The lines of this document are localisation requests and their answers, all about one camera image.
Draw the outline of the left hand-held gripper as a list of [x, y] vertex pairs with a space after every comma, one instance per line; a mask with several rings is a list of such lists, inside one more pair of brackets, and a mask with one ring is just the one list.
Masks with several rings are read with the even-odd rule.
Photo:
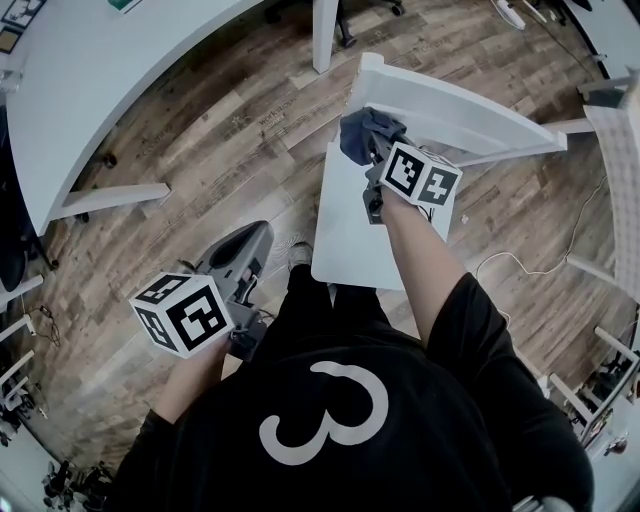
[[188, 359], [219, 340], [250, 361], [267, 324], [249, 301], [274, 241], [255, 221], [210, 246], [189, 273], [162, 272], [129, 302], [152, 342]]

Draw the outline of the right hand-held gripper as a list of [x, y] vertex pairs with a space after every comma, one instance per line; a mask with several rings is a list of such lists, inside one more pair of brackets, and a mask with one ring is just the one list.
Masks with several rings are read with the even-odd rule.
[[391, 127], [384, 136], [369, 133], [371, 163], [363, 201], [370, 224], [381, 224], [383, 187], [418, 208], [430, 224], [450, 224], [462, 171], [444, 157], [409, 144], [405, 127]]

